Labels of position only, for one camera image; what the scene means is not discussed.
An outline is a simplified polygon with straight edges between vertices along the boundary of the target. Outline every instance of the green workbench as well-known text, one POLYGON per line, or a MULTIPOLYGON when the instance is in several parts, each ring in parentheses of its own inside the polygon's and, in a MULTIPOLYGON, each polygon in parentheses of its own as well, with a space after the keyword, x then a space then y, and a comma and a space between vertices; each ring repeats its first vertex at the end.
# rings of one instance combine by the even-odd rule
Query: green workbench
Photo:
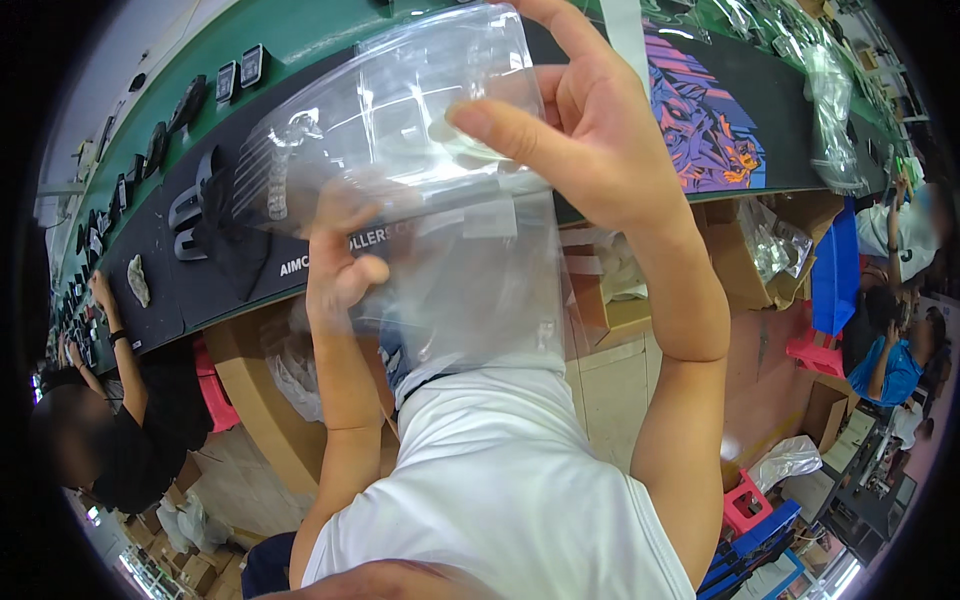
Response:
MULTIPOLYGON (((423 4, 429 8, 456 3, 453 0, 448 2, 433 0, 424 1, 423 4)), ((585 7, 591 18, 595 20, 601 18, 598 0, 574 2, 574 4, 585 7)), ((674 18, 682 26, 699 27, 711 31, 714 35, 735 36, 735 33, 730 30, 729 22, 725 26, 724 15, 713 6, 712 2, 702 0, 701 5, 703 7, 696 9, 695 14, 681 16, 679 19, 669 18, 674 18)), ((655 20, 664 18, 656 14, 653 16, 655 20)), ((166 168, 176 164, 184 153, 225 118, 271 86, 307 65, 346 49, 357 41, 395 26, 403 20, 402 17, 392 16, 389 7, 380 7, 373 2, 334 3, 330 0, 314 2, 241 0, 237 2, 190 39, 156 77, 138 92, 139 98, 136 99, 135 105, 123 122, 112 132, 111 140, 101 161, 88 182, 78 212, 81 216, 78 217, 77 223, 85 222, 85 215, 90 209, 108 210, 117 175, 127 172, 134 154, 146 154, 147 142, 154 126, 159 121, 169 120, 173 107, 186 86, 197 75, 206 74, 208 81, 215 80, 216 69, 220 65, 230 60, 239 60, 244 51, 258 43, 262 43, 274 57, 266 72, 265 80, 257 88, 243 90, 232 104, 218 105, 213 102, 212 94, 208 95, 197 118, 188 128, 174 133, 171 137, 167 157, 164 160, 166 168)), ((862 92, 858 93, 854 99, 852 111, 860 114, 879 129, 886 129, 886 119, 877 113, 862 92)), ((116 238, 144 199, 155 187, 162 184, 164 172, 164 168, 157 170, 137 186, 130 202, 131 208, 122 215, 120 222, 113 226, 105 239, 107 253, 109 253, 111 241, 116 238)), ((751 189, 745 193, 755 194, 763 191, 766 190, 751 189)), ((690 200, 695 202, 721 196, 730 196, 730 194, 720 192, 698 194, 690 200)), ((66 244, 66 256, 60 268, 62 281, 55 290, 58 297, 54 303, 55 306, 59 305, 59 298, 65 293, 70 277, 80 271, 84 261, 83 253, 74 254, 76 233, 75 223, 66 244)), ((295 295, 300 291, 302 286, 245 304, 209 323, 187 327, 184 334, 240 312, 252 310, 267 302, 295 295)), ((101 363, 98 371, 108 366, 101 363)))

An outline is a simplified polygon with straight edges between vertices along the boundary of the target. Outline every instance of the hand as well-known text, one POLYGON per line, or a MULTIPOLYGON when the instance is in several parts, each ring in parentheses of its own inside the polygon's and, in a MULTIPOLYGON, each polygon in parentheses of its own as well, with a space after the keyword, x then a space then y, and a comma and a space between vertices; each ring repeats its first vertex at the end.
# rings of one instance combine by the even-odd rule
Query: hand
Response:
POLYGON ((348 328, 347 309, 363 298, 367 289, 390 277, 383 259, 354 258, 347 235, 367 223, 379 206, 356 208, 346 198, 348 187, 328 186, 318 202, 310 231, 310 267, 306 280, 306 313, 314 332, 331 327, 348 328))
POLYGON ((595 225, 669 228, 689 207, 640 77, 573 5, 512 2, 570 57, 536 70, 546 122, 495 100, 455 105, 447 121, 530 166, 595 225))
POLYGON ((93 272, 87 284, 90 288, 90 294, 98 304, 104 307, 104 310, 110 310, 113 307, 113 293, 110 291, 110 284, 107 276, 99 270, 93 272))
POLYGON ((897 324, 891 320, 890 324, 887 325, 887 337, 883 341, 883 345, 892 348, 897 345, 897 342, 900 341, 900 331, 897 329, 897 324))
POLYGON ((84 360, 80 356, 80 347, 77 346, 76 342, 70 342, 68 347, 70 351, 70 362, 73 363, 73 366, 79 369, 84 365, 84 360))

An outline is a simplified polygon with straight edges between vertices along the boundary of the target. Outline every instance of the table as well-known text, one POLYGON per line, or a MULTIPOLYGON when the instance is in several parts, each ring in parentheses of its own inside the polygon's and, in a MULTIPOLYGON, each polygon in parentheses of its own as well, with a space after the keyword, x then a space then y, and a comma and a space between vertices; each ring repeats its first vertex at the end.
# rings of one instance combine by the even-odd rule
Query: table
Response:
MULTIPOLYGON (((589 0, 578 4, 605 33, 598 3, 589 0)), ((797 64, 729 36, 729 31, 724 34, 716 14, 710 20, 711 12, 705 9, 699 17, 700 29, 712 28, 720 33, 709 37, 710 44, 696 36, 688 39, 662 33, 665 28, 656 24, 647 30, 655 114, 662 120, 668 103, 679 102, 685 108, 679 119, 674 116, 674 123, 680 124, 679 131, 668 132, 666 141, 673 154, 680 156, 675 166, 681 172, 688 199, 703 202, 743 194, 822 188, 808 162, 813 117, 812 105, 803 96, 804 72, 797 64), (726 152, 727 145, 735 146, 736 152, 726 152), (710 148, 712 152, 695 152, 695 147, 710 148)), ((680 21, 676 25, 678 31, 690 27, 680 21)), ((213 145, 219 147, 228 164, 235 160, 239 144, 262 115, 347 60, 354 42, 397 22, 388 8, 370 3, 337 3, 336 10, 322 11, 315 3, 299 0, 242 0, 193 38, 139 92, 142 97, 113 133, 88 182, 81 215, 90 209, 108 209, 117 174, 128 170, 134 153, 145 153, 150 131, 158 121, 169 119, 186 85, 198 73, 205 73, 209 81, 215 79, 220 65, 237 60, 257 43, 263 43, 274 56, 259 88, 244 90, 230 105, 216 105, 208 97, 197 119, 173 135, 164 166, 135 189, 132 209, 106 236, 106 255, 99 264, 90 266, 111 268, 121 313, 129 332, 140 342, 137 353, 304 289, 306 271, 283 268, 306 255, 305 244, 299 240, 274 236, 260 279, 251 295, 239 300, 230 294, 224 277, 212 264, 184 265, 171 256, 172 238, 162 220, 170 202, 183 191, 187 181, 193 180, 197 163, 213 145), (123 266, 137 253, 145 261, 148 254, 153 257, 155 266, 148 264, 146 268, 148 284, 152 294, 166 300, 158 300, 147 309, 139 308, 132 294, 126 293, 129 288, 123 266), (167 280, 159 260, 164 254, 168 258, 169 290, 158 288, 156 280, 158 270, 160 281, 167 280), (134 326, 135 322, 164 322, 166 326, 148 330, 146 326, 134 326)), ((534 62, 565 61, 543 28, 529 22, 525 27, 534 62)), ((870 189, 876 191, 886 185, 880 167, 884 157, 879 164, 873 164, 866 152, 867 140, 873 139, 884 149, 892 136, 882 128, 883 119, 864 102, 852 104, 851 122, 858 138, 861 170, 870 189)), ((557 214, 561 223, 580 219, 559 197, 557 214)), ((66 293, 67 280, 81 269, 84 260, 82 255, 73 253, 75 235, 76 226, 66 245, 55 305, 66 293)), ((100 339, 106 340, 106 335, 102 334, 100 339)), ((113 367, 111 352, 96 354, 96 372, 113 367)))

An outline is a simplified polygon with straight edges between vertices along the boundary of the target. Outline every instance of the person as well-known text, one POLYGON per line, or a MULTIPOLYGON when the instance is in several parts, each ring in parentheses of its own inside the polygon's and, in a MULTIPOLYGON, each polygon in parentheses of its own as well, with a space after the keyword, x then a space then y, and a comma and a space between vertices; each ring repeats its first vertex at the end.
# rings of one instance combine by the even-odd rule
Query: person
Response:
MULTIPOLYGON (((844 328, 846 342, 847 329, 844 328)), ((862 358, 844 357, 844 373, 853 390, 877 406, 903 404, 917 388, 927 361, 946 343, 947 323, 943 314, 930 307, 923 319, 910 327, 909 342, 900 339, 895 320, 885 335, 877 337, 862 358)))
POLYGON ((88 385, 48 388, 31 415, 30 436, 59 485, 82 489, 109 509, 139 514, 163 496, 187 451, 204 445, 213 422, 192 363, 158 357, 138 367, 107 278, 94 272, 89 288, 107 315, 122 404, 112 414, 77 352, 74 364, 88 385))
POLYGON ((903 406, 895 406, 893 417, 894 437, 903 440, 901 450, 909 450, 917 441, 929 440, 933 437, 933 419, 924 419, 924 408, 913 399, 908 399, 903 406))
POLYGON ((726 296, 636 72, 573 5, 514 4, 570 58, 536 71, 545 122, 489 99, 446 119, 626 234, 663 351, 630 472, 593 455, 558 356, 420 385, 398 407, 396 469, 380 479, 382 408, 348 309, 389 269, 348 252, 359 216, 315 226, 306 308, 327 437, 291 597, 693 598, 712 560, 726 296))
POLYGON ((861 254, 890 261, 890 284, 899 286, 933 263, 937 251, 953 235, 955 214, 947 186, 925 183, 903 203, 906 175, 897 180, 896 209, 873 204, 856 213, 857 246, 861 254))

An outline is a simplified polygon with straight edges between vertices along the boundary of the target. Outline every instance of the black t-shirt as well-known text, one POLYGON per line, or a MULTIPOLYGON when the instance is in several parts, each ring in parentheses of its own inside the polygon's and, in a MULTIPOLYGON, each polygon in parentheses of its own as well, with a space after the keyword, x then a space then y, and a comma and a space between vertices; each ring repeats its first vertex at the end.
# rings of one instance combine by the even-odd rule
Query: black t-shirt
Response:
POLYGON ((212 420, 196 372, 180 365, 141 369, 149 398, 143 427, 121 407, 105 442, 104 470, 93 495, 128 515, 157 502, 180 473, 188 450, 199 450, 212 420))

